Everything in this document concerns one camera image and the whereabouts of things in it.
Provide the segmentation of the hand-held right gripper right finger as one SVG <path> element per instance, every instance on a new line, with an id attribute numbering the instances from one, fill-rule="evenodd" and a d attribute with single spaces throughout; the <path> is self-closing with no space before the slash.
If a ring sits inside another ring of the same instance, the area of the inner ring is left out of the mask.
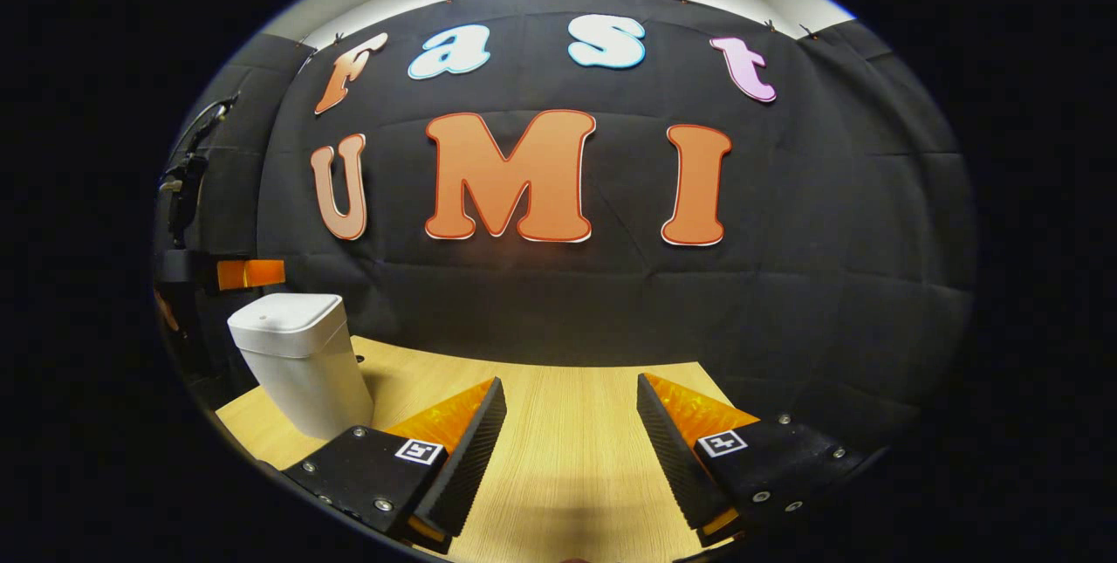
<path id="1" fill-rule="evenodd" d="M 650 373 L 638 376 L 637 412 L 701 546 L 786 528 L 834 502 L 885 455 Z"/>

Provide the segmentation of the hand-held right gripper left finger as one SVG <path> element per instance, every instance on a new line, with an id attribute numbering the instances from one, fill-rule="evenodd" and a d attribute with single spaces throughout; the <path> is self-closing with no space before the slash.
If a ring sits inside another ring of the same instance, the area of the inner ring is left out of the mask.
<path id="1" fill-rule="evenodd" d="M 502 380 L 490 376 L 386 430 L 353 424 L 284 480 L 384 538 L 447 554 L 506 416 Z"/>

